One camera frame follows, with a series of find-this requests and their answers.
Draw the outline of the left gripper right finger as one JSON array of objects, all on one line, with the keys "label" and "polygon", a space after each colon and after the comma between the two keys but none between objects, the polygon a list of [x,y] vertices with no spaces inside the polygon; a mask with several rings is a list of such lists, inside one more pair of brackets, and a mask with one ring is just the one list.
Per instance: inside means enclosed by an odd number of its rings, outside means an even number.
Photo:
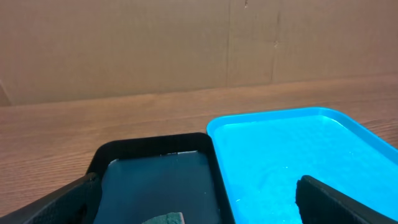
[{"label": "left gripper right finger", "polygon": [[297,181],[295,203],[303,224],[397,224],[309,175]]}]

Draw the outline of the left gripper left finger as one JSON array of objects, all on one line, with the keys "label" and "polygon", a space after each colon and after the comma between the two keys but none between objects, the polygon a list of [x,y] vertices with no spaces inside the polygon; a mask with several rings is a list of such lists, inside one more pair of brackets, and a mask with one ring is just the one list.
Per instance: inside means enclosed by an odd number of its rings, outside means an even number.
[{"label": "left gripper left finger", "polygon": [[101,197],[101,178],[89,173],[1,217],[1,224],[92,224]]}]

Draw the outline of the green scouring sponge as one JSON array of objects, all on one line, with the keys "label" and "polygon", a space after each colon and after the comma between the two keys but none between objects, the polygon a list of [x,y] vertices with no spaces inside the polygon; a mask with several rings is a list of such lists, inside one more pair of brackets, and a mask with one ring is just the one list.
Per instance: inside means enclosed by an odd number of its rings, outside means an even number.
[{"label": "green scouring sponge", "polygon": [[172,212],[150,218],[142,224],[185,224],[185,220],[181,212]]}]

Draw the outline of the black plastic tray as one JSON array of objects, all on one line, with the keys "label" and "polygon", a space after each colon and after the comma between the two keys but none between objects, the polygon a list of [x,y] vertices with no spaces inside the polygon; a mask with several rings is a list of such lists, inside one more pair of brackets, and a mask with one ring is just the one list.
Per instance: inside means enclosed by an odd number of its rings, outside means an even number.
[{"label": "black plastic tray", "polygon": [[143,223],[172,212],[186,224],[235,222],[207,134],[111,141],[87,171],[101,179],[95,223]]}]

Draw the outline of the teal plastic tray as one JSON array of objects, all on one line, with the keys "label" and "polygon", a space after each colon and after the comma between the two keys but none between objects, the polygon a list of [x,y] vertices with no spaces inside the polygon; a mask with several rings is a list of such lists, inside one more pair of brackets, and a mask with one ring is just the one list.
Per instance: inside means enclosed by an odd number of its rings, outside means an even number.
[{"label": "teal plastic tray", "polygon": [[300,223],[295,191],[304,175],[397,219],[397,149],[344,113],[238,114],[206,130],[236,223]]}]

